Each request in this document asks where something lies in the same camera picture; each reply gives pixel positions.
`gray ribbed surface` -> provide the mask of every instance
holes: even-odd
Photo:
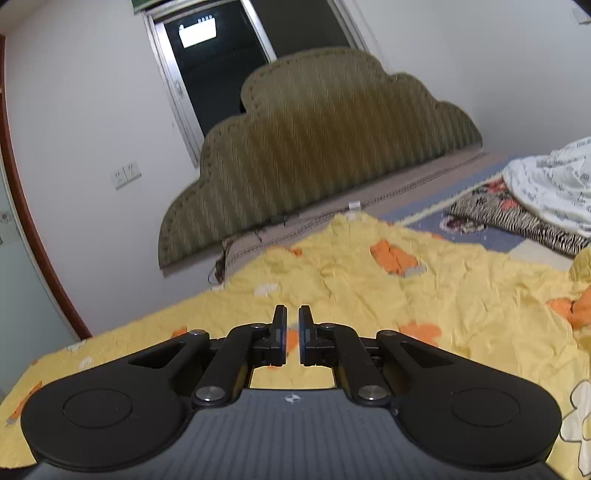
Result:
[[[300,400],[289,402],[292,394]],[[389,412],[351,403],[341,390],[245,390],[226,408],[195,415],[182,437],[143,465],[103,474],[40,465],[31,480],[542,480],[546,465],[471,472],[427,456]]]

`ceiling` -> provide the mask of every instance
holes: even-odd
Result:
[[[0,0],[0,33],[7,35],[47,0]]]

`wooden door frame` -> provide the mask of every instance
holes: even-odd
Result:
[[[74,308],[74,305],[68,298],[56,271],[47,256],[45,247],[41,242],[33,217],[27,205],[27,199],[22,189],[21,179],[18,176],[17,162],[14,158],[12,150],[12,141],[10,139],[10,128],[8,126],[8,113],[6,107],[6,90],[4,85],[4,69],[5,69],[5,46],[6,37],[0,34],[0,150],[2,151],[2,158],[4,159],[4,170],[8,180],[8,188],[12,199],[16,214],[22,225],[22,230],[27,238],[27,242],[31,248],[31,252],[35,257],[37,265],[41,274],[45,278],[47,286],[49,287],[57,304],[61,308],[66,320],[70,323],[76,335],[80,339],[90,338],[90,330],[82,321],[82,318]]]

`screw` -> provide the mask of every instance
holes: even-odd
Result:
[[[386,389],[379,385],[365,385],[359,389],[359,396],[364,400],[382,400],[387,395]]]
[[[207,402],[220,400],[225,394],[226,392],[222,388],[216,387],[215,385],[201,387],[195,392],[195,396],[199,400]]]

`window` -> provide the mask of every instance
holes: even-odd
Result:
[[[242,84],[258,67],[308,48],[364,48],[340,0],[175,0],[145,19],[196,167],[204,136],[241,112]]]

